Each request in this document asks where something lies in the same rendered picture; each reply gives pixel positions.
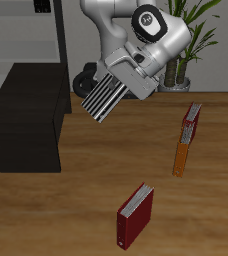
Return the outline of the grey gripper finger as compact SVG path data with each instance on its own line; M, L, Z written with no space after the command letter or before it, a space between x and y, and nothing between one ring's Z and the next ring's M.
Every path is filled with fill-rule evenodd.
M111 82L108 84L108 88L113 90L115 88L115 85L116 85L117 82L118 82L118 80L116 78L113 78L111 80Z

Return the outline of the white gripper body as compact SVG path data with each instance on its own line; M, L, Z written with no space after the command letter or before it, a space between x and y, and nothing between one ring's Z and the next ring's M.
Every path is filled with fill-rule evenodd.
M140 47L119 47L104 55L106 69L137 98L146 99L157 87L153 76L160 64Z

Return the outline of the black and white striped book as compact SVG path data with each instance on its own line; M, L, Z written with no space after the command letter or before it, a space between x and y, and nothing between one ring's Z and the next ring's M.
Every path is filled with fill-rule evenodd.
M121 81L117 81L114 87L110 88L113 79L114 76L107 73L81 103L81 106L99 123L129 91L129 88Z

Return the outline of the dark red book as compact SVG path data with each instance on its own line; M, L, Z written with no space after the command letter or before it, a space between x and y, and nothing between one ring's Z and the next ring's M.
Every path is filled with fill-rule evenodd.
M191 103L184 119L181 142L190 144L195 136L198 118L201 110L201 104Z

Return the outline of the orange book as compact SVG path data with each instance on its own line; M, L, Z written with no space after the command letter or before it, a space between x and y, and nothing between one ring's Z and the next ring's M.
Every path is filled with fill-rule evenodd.
M173 166L173 175L176 177L183 176L193 128L193 124L185 125L179 138Z

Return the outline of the black books on shelf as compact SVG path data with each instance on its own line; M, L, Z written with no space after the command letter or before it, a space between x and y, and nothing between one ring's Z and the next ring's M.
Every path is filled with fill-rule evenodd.
M50 13L50 0L33 0L34 10L36 13Z

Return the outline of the large red book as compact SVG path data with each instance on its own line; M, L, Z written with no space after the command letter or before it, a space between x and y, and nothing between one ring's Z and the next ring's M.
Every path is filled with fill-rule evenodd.
M127 250L151 218L154 189L142 183L117 210L117 245Z

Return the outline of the green pot plant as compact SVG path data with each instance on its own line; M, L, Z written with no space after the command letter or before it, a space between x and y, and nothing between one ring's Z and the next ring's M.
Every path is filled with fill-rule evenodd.
M200 51L208 46L217 44L217 41L211 41L211 38L214 36L215 28L209 30L200 38L205 21L196 24L194 27L192 27L191 24L207 10L219 4L221 0L209 0L206 3L204 3L203 0L199 0L191 10L187 8L188 2L189 0L168 0L167 3L169 13L174 17L182 18L192 35L191 43L176 57L167 62L164 82L162 84L162 87L167 90L173 90L176 85L182 85L185 82L187 64L192 60L200 60L200 57L197 56Z

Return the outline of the dark brown desk caddy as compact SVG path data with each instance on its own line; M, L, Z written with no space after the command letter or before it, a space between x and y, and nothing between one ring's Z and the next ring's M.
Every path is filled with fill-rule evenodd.
M70 112L65 64L14 64L0 89L0 171L59 173L58 142Z

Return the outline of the white bookshelf with dark frame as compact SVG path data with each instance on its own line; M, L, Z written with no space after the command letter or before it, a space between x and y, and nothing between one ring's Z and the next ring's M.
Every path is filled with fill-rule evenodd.
M36 13L33 0L0 0L0 88L14 63L68 64L62 0Z

